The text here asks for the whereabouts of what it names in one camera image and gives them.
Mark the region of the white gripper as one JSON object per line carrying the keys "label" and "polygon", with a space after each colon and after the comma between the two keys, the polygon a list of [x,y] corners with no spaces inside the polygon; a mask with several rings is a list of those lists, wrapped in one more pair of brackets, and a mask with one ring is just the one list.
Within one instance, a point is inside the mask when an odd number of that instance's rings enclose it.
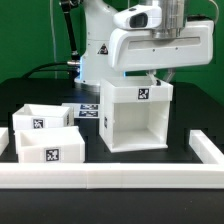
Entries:
{"label": "white gripper", "polygon": [[170,83],[177,67],[208,64],[213,57],[211,20],[187,22],[180,36],[154,39],[149,30],[115,29],[110,37],[108,63],[116,71],[149,70],[147,76],[155,86],[161,81],[154,69],[167,69],[164,81]]}

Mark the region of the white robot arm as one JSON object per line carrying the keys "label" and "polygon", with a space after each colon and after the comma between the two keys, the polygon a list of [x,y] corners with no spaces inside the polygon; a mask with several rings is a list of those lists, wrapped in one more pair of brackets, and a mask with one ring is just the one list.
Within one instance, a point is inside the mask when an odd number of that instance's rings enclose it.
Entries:
{"label": "white robot arm", "polygon": [[189,16],[189,0],[139,0],[121,12],[103,0],[84,0],[86,50],[75,85],[100,90],[100,81],[128,71],[210,63],[215,22]]}

